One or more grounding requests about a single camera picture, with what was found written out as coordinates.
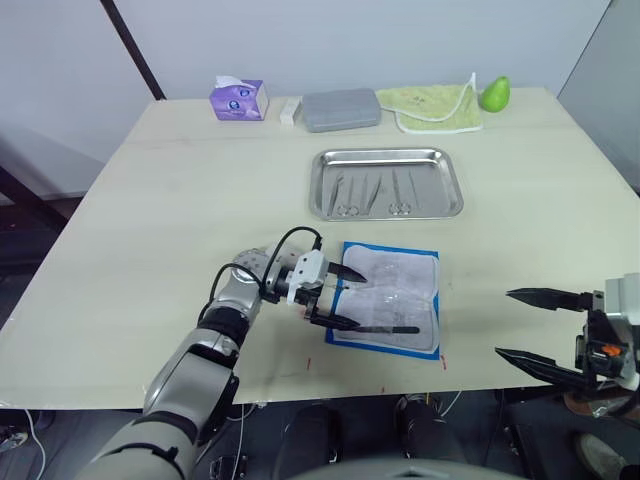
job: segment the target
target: gray plastic box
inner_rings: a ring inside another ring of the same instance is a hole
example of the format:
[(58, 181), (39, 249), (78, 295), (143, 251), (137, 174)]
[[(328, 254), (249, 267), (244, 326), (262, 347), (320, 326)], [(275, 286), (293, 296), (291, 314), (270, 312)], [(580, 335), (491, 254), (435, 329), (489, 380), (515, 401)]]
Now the gray plastic box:
[(302, 116), (310, 132), (370, 127), (380, 123), (380, 104), (373, 90), (335, 90), (302, 97)]

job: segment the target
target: tabletop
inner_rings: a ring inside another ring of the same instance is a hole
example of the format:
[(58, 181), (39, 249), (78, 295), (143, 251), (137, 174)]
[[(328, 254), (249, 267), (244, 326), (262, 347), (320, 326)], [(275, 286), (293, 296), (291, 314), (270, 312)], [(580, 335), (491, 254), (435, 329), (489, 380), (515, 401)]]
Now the tabletop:
[[(307, 133), (220, 122), (207, 100), (149, 105), (108, 162), (0, 331), (0, 402), (139, 408), (195, 325), (218, 268), (309, 225), (343, 241), (437, 250), (440, 361), (328, 345), (297, 307), (264, 304), (242, 347), (237, 403), (539, 385), (494, 347), (573, 365), (585, 316), (528, 307), (507, 290), (603, 288), (640, 269), (640, 201), (558, 101), (513, 89), (510, 105), (458, 135), (380, 125)], [(308, 207), (326, 149), (437, 147), (464, 198), (453, 218), (324, 222)]]

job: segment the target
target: green towel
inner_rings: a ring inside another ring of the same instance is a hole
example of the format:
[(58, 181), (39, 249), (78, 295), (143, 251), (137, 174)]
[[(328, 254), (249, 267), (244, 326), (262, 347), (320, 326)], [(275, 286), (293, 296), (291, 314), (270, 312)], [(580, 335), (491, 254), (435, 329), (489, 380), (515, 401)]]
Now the green towel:
[(388, 88), (376, 92), (380, 106), (395, 112), (406, 133), (461, 133), (482, 128), (476, 74), (465, 85)]

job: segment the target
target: pear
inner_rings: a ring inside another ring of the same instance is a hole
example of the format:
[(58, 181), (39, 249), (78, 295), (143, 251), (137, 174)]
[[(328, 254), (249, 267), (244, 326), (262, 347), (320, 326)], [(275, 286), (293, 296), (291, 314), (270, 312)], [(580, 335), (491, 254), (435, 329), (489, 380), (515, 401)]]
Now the pear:
[(498, 77), (484, 89), (480, 96), (480, 106), (487, 112), (499, 112), (509, 103), (511, 87), (507, 77)]

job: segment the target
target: purple tissue box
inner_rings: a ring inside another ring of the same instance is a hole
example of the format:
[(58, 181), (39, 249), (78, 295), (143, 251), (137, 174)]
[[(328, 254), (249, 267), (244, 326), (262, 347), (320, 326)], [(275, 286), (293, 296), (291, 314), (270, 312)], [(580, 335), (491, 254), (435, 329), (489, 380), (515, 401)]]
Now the purple tissue box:
[(218, 120), (264, 120), (269, 99), (262, 80), (214, 88), (209, 96)]

